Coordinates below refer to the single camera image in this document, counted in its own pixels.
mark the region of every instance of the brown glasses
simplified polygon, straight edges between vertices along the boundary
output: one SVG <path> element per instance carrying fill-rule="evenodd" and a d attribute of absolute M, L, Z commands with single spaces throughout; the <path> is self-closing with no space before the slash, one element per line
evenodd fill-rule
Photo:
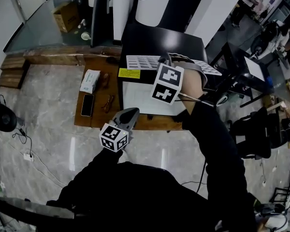
<path fill-rule="evenodd" d="M 114 100 L 114 95 L 109 95 L 107 103 L 102 107 L 104 108 L 105 113 L 108 113 L 110 111 L 113 100 Z"/>

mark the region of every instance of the black phone screen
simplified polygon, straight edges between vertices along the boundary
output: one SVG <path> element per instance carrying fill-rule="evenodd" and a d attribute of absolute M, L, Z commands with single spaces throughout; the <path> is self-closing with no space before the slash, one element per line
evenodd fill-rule
<path fill-rule="evenodd" d="M 83 100 L 83 107 L 81 116 L 91 116 L 93 106 L 93 95 L 85 95 Z"/>

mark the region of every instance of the wooden table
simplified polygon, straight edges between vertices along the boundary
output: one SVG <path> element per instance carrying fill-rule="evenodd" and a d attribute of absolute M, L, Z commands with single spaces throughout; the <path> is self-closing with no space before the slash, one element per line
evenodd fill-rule
<path fill-rule="evenodd" d="M 95 99 L 92 117 L 81 116 L 84 95 L 87 93 L 79 92 L 74 124 L 77 126 L 102 128 L 105 123 L 108 123 L 114 115 L 120 111 L 117 86 L 118 65 L 107 63 L 106 57 L 85 57 L 85 63 L 84 75 L 87 70 L 101 72 L 94 91 Z M 102 80 L 106 73 L 110 74 L 110 80 L 108 88 L 103 89 Z M 109 95 L 114 95 L 115 98 L 109 113 L 105 113 L 102 107 L 107 103 Z M 182 123 L 174 122 L 170 116 L 154 115 L 152 120 L 149 120 L 147 115 L 141 114 L 134 129 L 164 131 L 181 130 Z"/>

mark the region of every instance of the power socket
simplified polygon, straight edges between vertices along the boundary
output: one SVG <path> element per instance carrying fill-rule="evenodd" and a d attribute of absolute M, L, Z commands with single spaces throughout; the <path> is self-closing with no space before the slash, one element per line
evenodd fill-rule
<path fill-rule="evenodd" d="M 24 159 L 28 161 L 34 161 L 33 154 L 30 155 L 30 151 L 24 153 Z"/>

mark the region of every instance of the yellow label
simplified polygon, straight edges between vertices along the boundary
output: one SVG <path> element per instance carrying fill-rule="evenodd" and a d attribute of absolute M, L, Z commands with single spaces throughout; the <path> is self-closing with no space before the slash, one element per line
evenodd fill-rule
<path fill-rule="evenodd" d="M 119 77 L 126 77 L 126 78 L 140 79 L 141 70 L 128 70 L 125 68 L 119 68 L 118 76 Z"/>

